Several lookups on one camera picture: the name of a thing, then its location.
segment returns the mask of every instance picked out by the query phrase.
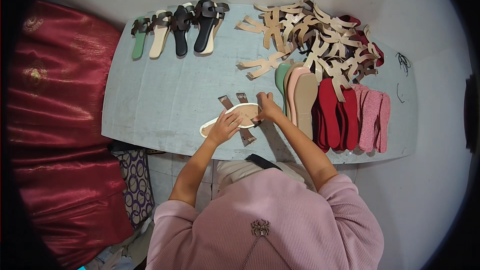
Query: red satin fabric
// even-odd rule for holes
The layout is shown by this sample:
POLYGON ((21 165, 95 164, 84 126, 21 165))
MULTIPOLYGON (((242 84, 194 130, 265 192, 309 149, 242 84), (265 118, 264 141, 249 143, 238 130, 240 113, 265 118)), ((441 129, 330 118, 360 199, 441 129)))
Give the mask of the red satin fabric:
POLYGON ((92 15, 38 1, 9 68, 15 178, 34 226, 66 269, 133 234, 120 165, 100 134, 119 38, 92 15))

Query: green sandal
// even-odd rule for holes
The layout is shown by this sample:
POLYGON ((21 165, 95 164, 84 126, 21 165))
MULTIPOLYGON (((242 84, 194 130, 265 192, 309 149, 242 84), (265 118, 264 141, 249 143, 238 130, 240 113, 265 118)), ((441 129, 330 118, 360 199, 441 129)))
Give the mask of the green sandal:
POLYGON ((145 16, 140 16, 133 22, 131 34, 135 36, 135 46, 131 52, 131 58, 134 60, 141 58, 142 53, 144 52, 144 43, 149 30, 149 24, 150 18, 145 16))

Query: spider brooch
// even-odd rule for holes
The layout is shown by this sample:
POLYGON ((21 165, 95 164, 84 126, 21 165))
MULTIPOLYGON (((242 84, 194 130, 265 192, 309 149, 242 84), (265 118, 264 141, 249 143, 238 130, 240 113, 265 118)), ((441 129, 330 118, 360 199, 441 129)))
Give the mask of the spider brooch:
POLYGON ((270 223, 267 220, 262 219, 262 221, 262 224, 260 224, 258 220, 252 222, 251 224, 251 233, 257 237, 266 237, 270 233, 270 223))

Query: white cloth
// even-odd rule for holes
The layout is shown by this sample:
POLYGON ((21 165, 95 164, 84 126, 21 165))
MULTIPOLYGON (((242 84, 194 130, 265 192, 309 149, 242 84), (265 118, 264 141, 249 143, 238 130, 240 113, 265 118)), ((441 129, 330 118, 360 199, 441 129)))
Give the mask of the white cloth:
MULTIPOLYGON (((301 183, 307 185, 307 188, 316 192, 315 185, 310 178, 307 170, 302 166, 296 163, 282 163, 282 162, 272 162, 282 169, 282 171, 289 176, 301 183)), ((241 160, 241 161, 219 161, 216 167, 218 172, 219 184, 218 190, 224 189, 226 186, 235 183, 241 180, 244 177, 262 171, 263 169, 260 166, 255 165, 254 163, 241 160)))

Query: sandal strap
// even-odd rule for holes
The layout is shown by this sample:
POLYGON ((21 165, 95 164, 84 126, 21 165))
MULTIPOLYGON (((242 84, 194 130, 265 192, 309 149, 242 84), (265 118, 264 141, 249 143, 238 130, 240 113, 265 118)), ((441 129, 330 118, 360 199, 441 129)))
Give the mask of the sandal strap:
POLYGON ((148 23, 150 22, 150 18, 146 17, 143 18, 142 20, 135 19, 133 22, 133 27, 131 29, 131 34, 135 35, 135 33, 138 31, 138 33, 146 33, 149 31, 148 23))
POLYGON ((217 6, 215 6, 215 3, 213 3, 211 0, 204 1, 203 3, 197 3, 195 6, 195 16, 191 21, 194 24, 197 24, 201 15, 209 18, 217 18, 217 13, 218 18, 223 19, 225 17, 225 12, 230 11, 230 7, 228 4, 223 2, 217 3, 216 5, 217 6))
POLYGON ((172 31, 187 31, 190 27, 190 19, 194 16, 192 13, 188 12, 186 14, 178 16, 178 18, 173 15, 170 17, 172 31))
POLYGON ((161 12, 158 16, 156 14, 154 14, 152 16, 152 22, 150 22, 150 31, 153 31, 153 28, 156 26, 156 25, 159 25, 159 26, 169 26, 170 25, 170 21, 164 21, 163 19, 165 17, 170 17, 172 16, 172 12, 161 12))

